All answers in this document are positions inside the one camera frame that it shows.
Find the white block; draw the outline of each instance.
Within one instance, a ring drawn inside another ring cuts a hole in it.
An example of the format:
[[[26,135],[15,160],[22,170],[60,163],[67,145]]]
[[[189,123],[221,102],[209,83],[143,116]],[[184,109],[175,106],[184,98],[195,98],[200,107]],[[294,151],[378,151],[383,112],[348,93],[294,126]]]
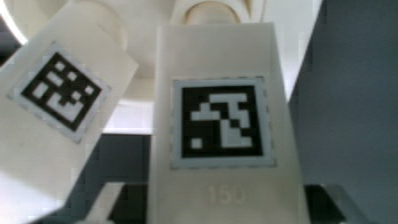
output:
[[[115,200],[120,194],[124,183],[106,183],[95,198],[95,202],[85,217],[86,222],[104,222],[108,220]]]
[[[0,70],[0,223],[28,223],[61,207],[134,74],[136,63],[93,21],[69,3]],[[63,69],[47,64],[54,51],[81,72],[69,81],[61,72],[45,76],[45,65]],[[35,89],[33,82],[42,84]],[[67,94],[76,99],[79,94],[90,103],[74,106]],[[60,96],[60,101],[40,98],[45,95]],[[74,115],[81,115],[76,130],[67,126]]]
[[[271,24],[161,27],[156,71],[147,223],[307,224]],[[243,94],[241,106],[214,105],[216,94]],[[218,123],[193,123],[200,103],[230,127],[229,114],[257,119],[243,146],[216,143]]]

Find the white surface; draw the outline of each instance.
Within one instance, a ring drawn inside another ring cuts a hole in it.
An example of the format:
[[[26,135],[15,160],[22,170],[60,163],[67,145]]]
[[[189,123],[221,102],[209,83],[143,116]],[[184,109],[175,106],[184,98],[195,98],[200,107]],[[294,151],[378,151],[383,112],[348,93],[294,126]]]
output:
[[[1,10],[1,15],[6,15],[8,9],[8,14],[14,18],[14,21],[12,19],[6,19],[6,24],[10,26],[12,23],[15,24],[14,27],[19,28],[21,34],[24,34],[26,39],[30,39],[44,24],[47,23],[47,20],[53,17],[65,0],[1,1],[6,3],[6,7]],[[125,108],[125,105],[117,107],[111,116],[111,123],[106,126],[104,132],[150,134],[150,119],[147,119],[145,116],[141,119],[138,119],[138,117],[141,114],[150,116],[152,112],[152,109],[149,109],[152,108],[154,100],[152,89],[147,88],[145,83],[152,83],[154,76],[156,27],[157,25],[170,23],[173,0],[97,1],[108,4],[109,8],[118,14],[129,37],[127,53],[140,64],[136,78],[122,97],[127,102],[133,102],[133,106],[129,108]],[[230,2],[234,2],[234,5],[239,5],[241,1],[232,0]],[[284,90],[287,96],[285,98],[289,98],[321,0],[266,0],[264,5],[262,1],[259,0],[246,2],[250,2],[248,11],[252,12],[252,21],[255,22],[257,18],[262,18],[262,21],[275,23]]]
[[[111,88],[77,144],[6,98],[53,42]],[[63,205],[134,69],[136,63],[70,5],[0,70],[0,223],[26,223]]]
[[[308,223],[271,34],[269,24],[166,26],[159,30],[149,224]],[[172,169],[172,82],[225,77],[264,79],[276,163],[273,167]]]

